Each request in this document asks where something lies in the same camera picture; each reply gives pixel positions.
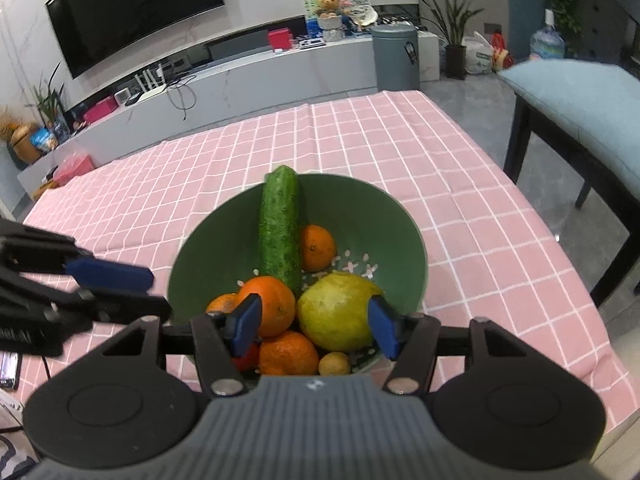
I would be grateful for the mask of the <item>red tomato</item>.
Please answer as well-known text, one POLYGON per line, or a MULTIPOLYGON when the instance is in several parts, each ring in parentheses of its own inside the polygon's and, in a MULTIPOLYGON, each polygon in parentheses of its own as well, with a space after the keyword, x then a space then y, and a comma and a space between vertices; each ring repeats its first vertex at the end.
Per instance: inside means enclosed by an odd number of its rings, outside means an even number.
POLYGON ((256 372, 259 365, 259 344, 253 342, 244 356, 232 358, 231 361, 235 368, 242 374, 256 372))

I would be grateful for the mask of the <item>yellow-green lemon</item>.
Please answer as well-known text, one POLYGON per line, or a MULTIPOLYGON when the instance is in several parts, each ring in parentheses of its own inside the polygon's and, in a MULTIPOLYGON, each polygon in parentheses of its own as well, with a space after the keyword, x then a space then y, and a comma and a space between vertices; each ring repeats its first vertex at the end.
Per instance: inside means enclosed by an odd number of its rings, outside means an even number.
POLYGON ((373 336, 368 324, 368 303, 378 295, 383 295, 382 289, 359 275, 328 274, 297 300, 299 327, 324 350, 353 352, 370 347, 373 336))

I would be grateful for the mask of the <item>large orange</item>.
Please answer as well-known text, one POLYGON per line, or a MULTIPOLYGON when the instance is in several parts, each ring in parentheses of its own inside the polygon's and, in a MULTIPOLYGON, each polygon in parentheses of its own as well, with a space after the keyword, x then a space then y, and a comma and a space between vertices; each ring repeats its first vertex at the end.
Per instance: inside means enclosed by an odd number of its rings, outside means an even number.
POLYGON ((237 307, 247 296, 256 294, 262 300, 262 322, 258 336, 275 337, 287 330, 294 321, 296 300, 292 290, 272 276, 255 276, 248 280, 235 297, 237 307))

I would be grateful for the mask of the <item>small tan longan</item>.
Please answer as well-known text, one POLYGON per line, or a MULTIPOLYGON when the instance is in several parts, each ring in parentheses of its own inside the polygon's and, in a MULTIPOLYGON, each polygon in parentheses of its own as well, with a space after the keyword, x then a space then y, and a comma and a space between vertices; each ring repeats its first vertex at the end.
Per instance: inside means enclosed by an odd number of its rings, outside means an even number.
POLYGON ((349 375, 351 371, 350 359, 343 352, 330 352, 318 364, 318 372, 321 376, 344 376, 349 375))

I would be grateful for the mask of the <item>orange fruit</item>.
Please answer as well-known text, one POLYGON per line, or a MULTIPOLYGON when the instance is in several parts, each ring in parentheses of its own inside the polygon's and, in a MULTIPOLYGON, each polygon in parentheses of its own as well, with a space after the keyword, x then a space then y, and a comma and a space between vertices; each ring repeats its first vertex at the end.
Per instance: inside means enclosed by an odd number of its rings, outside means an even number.
POLYGON ((292 330, 264 339, 259 347, 258 370, 262 375, 312 376, 317 374, 318 364, 314 344, 292 330))

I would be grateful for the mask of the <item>orange tangerine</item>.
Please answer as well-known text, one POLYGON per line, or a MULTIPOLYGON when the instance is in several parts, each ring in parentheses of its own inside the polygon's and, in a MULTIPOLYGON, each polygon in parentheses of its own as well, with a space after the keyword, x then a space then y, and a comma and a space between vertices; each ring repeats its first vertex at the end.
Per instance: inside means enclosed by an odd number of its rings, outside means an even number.
POLYGON ((332 234, 316 224, 308 224, 303 228, 300 244, 302 244, 302 268, 309 273, 326 269, 337 254, 332 234))

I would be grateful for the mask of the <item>green cucumber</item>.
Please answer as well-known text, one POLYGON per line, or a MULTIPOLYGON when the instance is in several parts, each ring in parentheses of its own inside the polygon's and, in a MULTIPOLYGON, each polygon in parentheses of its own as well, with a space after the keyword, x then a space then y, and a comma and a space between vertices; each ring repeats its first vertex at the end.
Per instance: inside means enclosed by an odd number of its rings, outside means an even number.
POLYGON ((297 297, 302 291, 300 185, 289 166, 265 177, 258 222, 259 273, 277 278, 297 297))

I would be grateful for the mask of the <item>pink checkered tablecloth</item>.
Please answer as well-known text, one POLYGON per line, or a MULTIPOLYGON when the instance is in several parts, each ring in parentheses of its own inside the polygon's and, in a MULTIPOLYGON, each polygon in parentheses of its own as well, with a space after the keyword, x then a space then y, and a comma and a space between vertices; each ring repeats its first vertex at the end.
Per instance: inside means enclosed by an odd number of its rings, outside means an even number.
POLYGON ((27 222, 147 266, 163 292, 206 214, 280 165, 390 193, 425 243, 429 314, 447 325, 493 318, 596 390, 608 428, 637 417, 638 388, 559 243, 490 157, 417 91, 302 105, 158 144, 45 192, 27 222))

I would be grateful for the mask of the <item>brown round vase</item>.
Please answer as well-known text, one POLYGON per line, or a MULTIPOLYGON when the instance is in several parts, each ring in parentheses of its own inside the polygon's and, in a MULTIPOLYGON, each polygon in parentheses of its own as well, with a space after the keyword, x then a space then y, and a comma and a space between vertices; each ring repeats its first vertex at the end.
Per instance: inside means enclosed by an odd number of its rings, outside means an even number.
POLYGON ((42 156, 42 151, 32 143, 32 136, 39 130, 39 125, 35 122, 25 122, 12 133, 11 148, 15 155, 27 165, 33 164, 42 156))

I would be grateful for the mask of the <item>pink box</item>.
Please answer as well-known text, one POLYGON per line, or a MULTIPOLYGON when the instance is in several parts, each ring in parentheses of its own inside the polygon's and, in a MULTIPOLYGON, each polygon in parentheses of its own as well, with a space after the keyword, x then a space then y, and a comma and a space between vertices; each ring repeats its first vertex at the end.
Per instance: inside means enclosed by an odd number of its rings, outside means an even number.
POLYGON ((90 107, 84 114, 84 122, 88 125, 98 122, 102 118, 111 115, 118 109, 118 103, 114 96, 108 96, 107 98, 97 102, 90 107))

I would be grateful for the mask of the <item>small potted plant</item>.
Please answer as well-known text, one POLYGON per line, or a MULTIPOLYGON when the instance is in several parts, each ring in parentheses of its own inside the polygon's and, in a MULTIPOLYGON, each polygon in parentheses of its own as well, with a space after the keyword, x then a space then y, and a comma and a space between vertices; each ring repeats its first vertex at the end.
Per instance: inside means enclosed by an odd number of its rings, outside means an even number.
POLYGON ((32 86, 35 103, 30 104, 30 107, 38 110, 43 125, 55 136, 58 144, 64 143, 72 136, 61 99, 64 86, 61 84, 57 87, 54 84, 60 66, 61 63, 56 64, 48 78, 40 77, 38 84, 32 86))

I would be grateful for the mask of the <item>white wifi router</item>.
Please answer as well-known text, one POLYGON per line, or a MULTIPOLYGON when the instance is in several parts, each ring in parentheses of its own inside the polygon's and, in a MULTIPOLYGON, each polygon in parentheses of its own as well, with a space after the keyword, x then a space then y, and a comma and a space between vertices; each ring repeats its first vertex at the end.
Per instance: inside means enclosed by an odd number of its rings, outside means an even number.
POLYGON ((160 63, 144 70, 139 70, 134 74, 134 80, 137 81, 139 88, 139 92, 132 97, 134 104, 159 96, 167 89, 167 80, 163 66, 160 63))

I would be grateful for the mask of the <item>white TV console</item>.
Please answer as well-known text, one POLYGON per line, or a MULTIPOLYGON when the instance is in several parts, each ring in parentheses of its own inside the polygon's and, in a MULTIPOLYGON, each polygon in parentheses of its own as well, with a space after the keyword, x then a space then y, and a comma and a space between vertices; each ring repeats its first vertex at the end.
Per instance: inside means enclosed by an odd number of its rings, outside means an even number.
POLYGON ((17 176, 35 193, 51 169, 73 154, 101 166, 176 136, 280 107, 375 92, 372 39, 363 36, 309 50, 260 52, 202 70, 181 90, 121 107, 85 128, 17 176))

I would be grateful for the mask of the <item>black television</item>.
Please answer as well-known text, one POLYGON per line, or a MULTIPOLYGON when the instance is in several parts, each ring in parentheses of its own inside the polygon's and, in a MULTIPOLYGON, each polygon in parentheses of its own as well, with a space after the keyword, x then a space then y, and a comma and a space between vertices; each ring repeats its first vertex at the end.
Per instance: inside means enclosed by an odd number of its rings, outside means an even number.
POLYGON ((224 0, 49 0, 46 8, 76 78, 154 32, 223 5, 224 0))

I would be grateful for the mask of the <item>grey trash bin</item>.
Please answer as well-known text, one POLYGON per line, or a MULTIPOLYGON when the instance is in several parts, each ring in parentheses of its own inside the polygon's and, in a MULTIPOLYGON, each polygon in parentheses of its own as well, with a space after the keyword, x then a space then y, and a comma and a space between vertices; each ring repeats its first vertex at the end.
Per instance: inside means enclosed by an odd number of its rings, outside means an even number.
POLYGON ((405 23, 371 28, 378 91, 420 89, 418 30, 405 23))

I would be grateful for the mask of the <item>white plastic bag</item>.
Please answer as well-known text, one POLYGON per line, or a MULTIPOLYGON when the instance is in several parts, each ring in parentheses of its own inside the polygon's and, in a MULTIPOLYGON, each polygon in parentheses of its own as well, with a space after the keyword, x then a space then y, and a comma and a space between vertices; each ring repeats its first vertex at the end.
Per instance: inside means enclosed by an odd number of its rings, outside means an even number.
POLYGON ((465 73, 487 75, 494 70, 494 47, 480 32, 465 36, 462 46, 465 47, 465 73))

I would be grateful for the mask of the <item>red box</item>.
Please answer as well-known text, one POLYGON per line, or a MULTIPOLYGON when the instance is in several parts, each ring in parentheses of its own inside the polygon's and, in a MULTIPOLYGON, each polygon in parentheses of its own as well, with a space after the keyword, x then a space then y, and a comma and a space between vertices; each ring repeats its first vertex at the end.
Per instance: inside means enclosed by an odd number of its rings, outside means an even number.
POLYGON ((287 27, 273 29, 268 32, 268 41, 271 50, 282 52, 294 48, 292 32, 287 27))

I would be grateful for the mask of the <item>light blue cushioned bench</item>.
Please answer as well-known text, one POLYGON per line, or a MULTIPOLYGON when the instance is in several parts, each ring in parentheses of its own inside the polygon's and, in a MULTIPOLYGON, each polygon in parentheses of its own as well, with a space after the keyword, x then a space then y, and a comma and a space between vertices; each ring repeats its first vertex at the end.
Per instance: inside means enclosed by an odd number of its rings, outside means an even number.
POLYGON ((515 107, 503 172, 518 180, 532 134, 583 179, 575 207, 596 192, 628 238, 591 289, 600 307, 639 261, 639 81, 614 64, 537 60, 499 74, 515 107))

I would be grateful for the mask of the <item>potted long-leaf plant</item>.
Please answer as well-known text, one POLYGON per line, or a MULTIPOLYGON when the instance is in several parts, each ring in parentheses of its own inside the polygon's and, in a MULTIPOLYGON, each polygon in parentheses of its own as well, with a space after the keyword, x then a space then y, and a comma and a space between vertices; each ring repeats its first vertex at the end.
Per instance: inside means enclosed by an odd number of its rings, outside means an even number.
POLYGON ((474 8, 477 0, 419 0, 430 14, 422 21, 434 25, 445 40, 445 74, 457 80, 465 80, 466 47, 463 43, 466 25, 471 18, 484 12, 474 8))

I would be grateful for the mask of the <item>blue water jug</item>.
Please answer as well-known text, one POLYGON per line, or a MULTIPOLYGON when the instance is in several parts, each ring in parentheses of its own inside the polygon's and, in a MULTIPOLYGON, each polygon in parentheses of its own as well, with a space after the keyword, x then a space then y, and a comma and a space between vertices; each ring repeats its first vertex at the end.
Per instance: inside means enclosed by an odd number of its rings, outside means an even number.
POLYGON ((531 60, 555 60, 564 58, 565 42, 554 27, 554 13, 544 10, 544 26, 538 29, 529 40, 529 58, 531 60))

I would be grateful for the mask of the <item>teddy bear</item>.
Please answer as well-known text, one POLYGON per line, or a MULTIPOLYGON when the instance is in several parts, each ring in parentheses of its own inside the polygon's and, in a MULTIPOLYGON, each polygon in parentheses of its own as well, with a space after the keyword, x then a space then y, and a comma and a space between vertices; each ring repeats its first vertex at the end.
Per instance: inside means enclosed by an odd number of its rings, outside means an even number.
POLYGON ((342 14, 341 0, 318 0, 318 18, 335 18, 342 14))

